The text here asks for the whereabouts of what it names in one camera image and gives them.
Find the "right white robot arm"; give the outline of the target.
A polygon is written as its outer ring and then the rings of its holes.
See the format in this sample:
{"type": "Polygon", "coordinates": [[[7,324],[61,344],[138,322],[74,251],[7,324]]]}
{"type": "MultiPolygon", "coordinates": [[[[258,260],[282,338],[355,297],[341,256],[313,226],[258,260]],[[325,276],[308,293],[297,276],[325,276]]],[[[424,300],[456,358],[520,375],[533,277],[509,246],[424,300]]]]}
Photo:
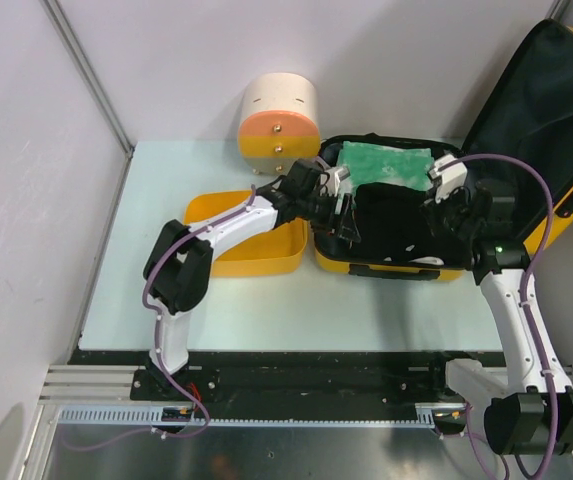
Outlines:
{"type": "Polygon", "coordinates": [[[476,285],[500,337],[507,379],[480,362],[450,360],[427,376],[439,401],[457,394],[483,416],[483,432],[500,455],[568,454],[573,450],[573,384],[560,365],[538,307],[530,256],[513,235],[515,196],[499,180],[471,189],[461,180],[436,180],[423,205],[431,229],[461,241],[476,285]]]}

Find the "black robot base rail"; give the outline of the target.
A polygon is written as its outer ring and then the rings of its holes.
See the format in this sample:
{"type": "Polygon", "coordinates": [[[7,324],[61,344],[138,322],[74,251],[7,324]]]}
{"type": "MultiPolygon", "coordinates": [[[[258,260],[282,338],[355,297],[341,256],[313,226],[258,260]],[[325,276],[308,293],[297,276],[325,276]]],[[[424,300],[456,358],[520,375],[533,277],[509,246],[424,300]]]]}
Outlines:
{"type": "Polygon", "coordinates": [[[288,413],[306,419],[371,417],[417,403],[446,403],[447,361],[502,367],[499,352],[192,352],[175,381],[216,414],[288,413]]]}

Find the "yellow Pikachu suitcase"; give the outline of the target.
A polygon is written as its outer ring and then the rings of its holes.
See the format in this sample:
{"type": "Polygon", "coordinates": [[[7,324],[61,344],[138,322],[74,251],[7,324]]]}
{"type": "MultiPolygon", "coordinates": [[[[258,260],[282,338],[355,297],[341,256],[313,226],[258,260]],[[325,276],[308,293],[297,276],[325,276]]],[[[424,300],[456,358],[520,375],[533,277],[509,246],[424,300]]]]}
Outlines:
{"type": "MultiPolygon", "coordinates": [[[[467,168],[465,187],[480,180],[507,183],[515,196],[513,235],[529,256],[552,242],[573,220],[573,29],[538,23],[522,41],[461,146],[374,133],[325,140],[320,157],[330,166],[345,141],[428,148],[433,160],[452,154],[467,168]]],[[[315,257],[325,270],[409,280],[458,278],[462,266],[431,266],[350,259],[347,242],[316,230],[315,257]]]]}

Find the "black garment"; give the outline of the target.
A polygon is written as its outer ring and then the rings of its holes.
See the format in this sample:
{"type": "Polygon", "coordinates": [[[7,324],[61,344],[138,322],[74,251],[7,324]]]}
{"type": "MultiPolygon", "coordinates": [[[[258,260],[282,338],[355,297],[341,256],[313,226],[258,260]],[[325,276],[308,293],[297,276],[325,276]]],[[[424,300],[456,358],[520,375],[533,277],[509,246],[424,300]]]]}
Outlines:
{"type": "Polygon", "coordinates": [[[361,240],[346,248],[350,259],[408,263],[436,257],[446,266],[463,265],[464,245],[444,230],[433,231],[422,210],[419,191],[387,183],[369,183],[355,192],[354,217],[361,240]]]}

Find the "yellow plastic basket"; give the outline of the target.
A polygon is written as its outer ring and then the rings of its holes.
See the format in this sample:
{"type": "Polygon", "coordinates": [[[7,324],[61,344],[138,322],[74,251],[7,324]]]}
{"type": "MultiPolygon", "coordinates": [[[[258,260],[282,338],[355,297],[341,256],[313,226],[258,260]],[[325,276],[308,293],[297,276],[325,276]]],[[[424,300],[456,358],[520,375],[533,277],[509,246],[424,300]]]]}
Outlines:
{"type": "MultiPolygon", "coordinates": [[[[184,224],[214,217],[250,196],[249,190],[225,191],[195,197],[186,207],[184,224]]],[[[289,274],[300,265],[308,242],[308,223],[295,219],[276,230],[254,236],[214,261],[212,277],[255,277],[289,274]]]]}

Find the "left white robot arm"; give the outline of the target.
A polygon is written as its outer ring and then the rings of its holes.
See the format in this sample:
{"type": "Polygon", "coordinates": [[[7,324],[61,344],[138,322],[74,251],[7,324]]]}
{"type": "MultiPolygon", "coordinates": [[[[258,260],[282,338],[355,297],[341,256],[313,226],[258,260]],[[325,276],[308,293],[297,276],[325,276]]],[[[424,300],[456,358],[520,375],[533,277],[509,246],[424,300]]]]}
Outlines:
{"type": "Polygon", "coordinates": [[[142,304],[155,312],[150,358],[157,368],[152,387],[163,398],[180,397],[187,387],[181,370],[189,360],[191,312],[208,291],[215,260],[243,242],[302,219],[349,242],[361,240],[353,199],[343,185],[346,166],[326,168],[319,160],[296,161],[289,172],[211,218],[185,225],[167,222],[145,264],[142,304]]]}

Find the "white fluffy towel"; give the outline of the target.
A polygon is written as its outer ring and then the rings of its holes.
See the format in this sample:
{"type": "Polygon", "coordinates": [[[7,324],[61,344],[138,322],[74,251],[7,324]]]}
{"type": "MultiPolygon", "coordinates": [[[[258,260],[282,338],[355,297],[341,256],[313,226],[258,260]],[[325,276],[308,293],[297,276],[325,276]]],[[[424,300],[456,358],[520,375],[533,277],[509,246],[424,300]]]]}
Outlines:
{"type": "Polygon", "coordinates": [[[444,266],[442,258],[433,255],[422,255],[422,250],[416,244],[409,244],[402,250],[396,251],[395,256],[387,256],[383,259],[386,263],[406,262],[421,265],[444,266]]]}

